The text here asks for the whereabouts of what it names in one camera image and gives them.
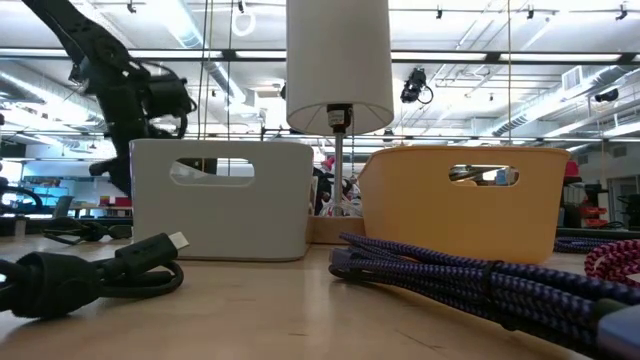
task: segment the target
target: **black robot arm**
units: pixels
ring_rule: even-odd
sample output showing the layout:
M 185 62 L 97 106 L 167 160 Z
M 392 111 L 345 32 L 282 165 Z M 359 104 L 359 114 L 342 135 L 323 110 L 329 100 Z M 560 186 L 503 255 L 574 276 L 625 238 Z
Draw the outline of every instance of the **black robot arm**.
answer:
M 151 75 L 118 39 L 68 0 L 23 2 L 54 32 L 73 61 L 69 79 L 83 84 L 84 93 L 95 95 L 102 109 L 105 136 L 111 138 L 116 158 L 93 164 L 91 175 L 108 172 L 111 182 L 130 197 L 129 142 L 184 136 L 187 114 L 196 109 L 186 80 L 167 68 L 164 74 Z M 149 120 L 165 115 L 180 119 L 177 136 L 150 125 Z

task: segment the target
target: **table lamp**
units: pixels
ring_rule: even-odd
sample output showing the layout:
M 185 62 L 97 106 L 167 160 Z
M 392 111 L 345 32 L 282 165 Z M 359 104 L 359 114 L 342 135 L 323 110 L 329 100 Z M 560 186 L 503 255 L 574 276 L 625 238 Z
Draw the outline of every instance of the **table lamp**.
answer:
M 345 134 L 392 121 L 388 0 L 289 0 L 287 122 L 335 136 L 334 215 L 341 215 Z

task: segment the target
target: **wooden table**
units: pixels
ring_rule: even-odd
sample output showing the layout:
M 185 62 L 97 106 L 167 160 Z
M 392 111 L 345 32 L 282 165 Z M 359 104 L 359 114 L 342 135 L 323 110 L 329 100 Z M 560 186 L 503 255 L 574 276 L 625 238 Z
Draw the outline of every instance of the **wooden table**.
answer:
M 104 211 L 131 211 L 131 206 L 101 206 L 101 205 L 87 205 L 87 206 L 71 206 L 69 210 L 75 211 L 75 217 L 80 217 L 80 211 L 85 210 L 86 215 L 91 215 L 91 210 L 104 210 Z
M 128 243 L 9 240 L 0 240 L 9 260 L 32 250 L 99 259 Z M 586 359 L 408 292 L 338 280 L 330 248 L 293 263 L 181 262 L 173 294 L 100 299 L 55 321 L 0 313 L 0 359 Z M 581 272 L 582 260 L 547 265 Z

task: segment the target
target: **usb connector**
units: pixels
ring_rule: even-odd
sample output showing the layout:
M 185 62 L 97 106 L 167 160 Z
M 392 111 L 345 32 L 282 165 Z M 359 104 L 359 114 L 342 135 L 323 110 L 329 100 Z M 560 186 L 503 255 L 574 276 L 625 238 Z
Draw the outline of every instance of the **usb connector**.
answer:
M 189 245 L 181 232 L 161 233 L 116 250 L 116 261 L 124 266 L 127 276 L 143 274 L 178 257 L 178 250 Z
M 184 235 L 182 235 L 181 232 L 177 232 L 175 234 L 169 235 L 169 240 L 171 240 L 171 242 L 173 243 L 173 246 L 175 246 L 177 250 L 180 250 L 189 246 L 189 242 L 187 241 L 187 238 L 184 237 Z

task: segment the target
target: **braided cable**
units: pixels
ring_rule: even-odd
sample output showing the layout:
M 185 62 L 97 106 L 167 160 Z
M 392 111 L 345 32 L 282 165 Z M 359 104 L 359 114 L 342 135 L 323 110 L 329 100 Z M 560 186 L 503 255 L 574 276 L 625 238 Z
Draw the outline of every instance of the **braided cable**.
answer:
M 401 287 L 593 358 L 606 358 L 596 342 L 597 302 L 612 299 L 627 306 L 640 304 L 640 290 L 605 281 L 617 281 L 633 271 L 633 266 L 613 272 L 598 267 L 598 274 L 608 278 L 596 279 L 533 265 L 452 256 L 357 235 L 340 237 L 350 247 L 332 253 L 329 271 L 337 277 Z M 640 256 L 640 242 L 614 244 L 600 242 L 598 258 L 609 255 L 600 266 Z
M 640 287 L 629 275 L 640 274 L 640 240 L 603 244 L 593 249 L 584 261 L 587 276 Z

